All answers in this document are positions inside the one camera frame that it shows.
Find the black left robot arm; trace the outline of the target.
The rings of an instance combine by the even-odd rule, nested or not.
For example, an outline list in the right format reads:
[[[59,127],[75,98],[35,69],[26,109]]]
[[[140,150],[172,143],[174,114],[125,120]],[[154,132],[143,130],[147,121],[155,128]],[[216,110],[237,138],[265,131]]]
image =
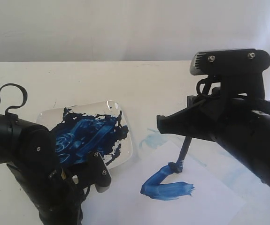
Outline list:
[[[0,114],[0,164],[5,163],[45,225],[79,225],[84,195],[60,164],[55,137],[39,124]]]

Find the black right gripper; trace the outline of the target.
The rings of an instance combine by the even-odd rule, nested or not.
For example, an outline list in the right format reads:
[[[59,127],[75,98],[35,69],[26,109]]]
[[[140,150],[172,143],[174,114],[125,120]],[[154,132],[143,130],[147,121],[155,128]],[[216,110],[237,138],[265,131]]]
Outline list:
[[[228,122],[243,122],[251,112],[270,115],[270,101],[251,95],[221,93],[214,88],[211,95],[187,97],[187,108],[172,115],[157,115],[161,134],[175,134],[214,141],[214,132]]]

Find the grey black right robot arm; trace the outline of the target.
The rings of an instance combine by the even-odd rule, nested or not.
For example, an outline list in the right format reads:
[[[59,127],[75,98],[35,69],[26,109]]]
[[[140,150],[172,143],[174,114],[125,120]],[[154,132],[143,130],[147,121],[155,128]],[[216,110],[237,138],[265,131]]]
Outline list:
[[[208,97],[188,96],[189,106],[170,116],[157,116],[161,134],[216,142],[270,187],[270,101],[231,98],[218,118],[220,88]]]

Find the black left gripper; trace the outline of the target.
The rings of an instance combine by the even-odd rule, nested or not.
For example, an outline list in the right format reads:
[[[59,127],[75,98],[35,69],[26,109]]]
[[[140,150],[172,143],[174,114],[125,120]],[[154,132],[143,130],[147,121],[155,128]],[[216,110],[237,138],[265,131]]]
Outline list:
[[[41,196],[39,218],[45,225],[80,225],[80,205],[84,192],[79,190],[67,169],[36,171]]]

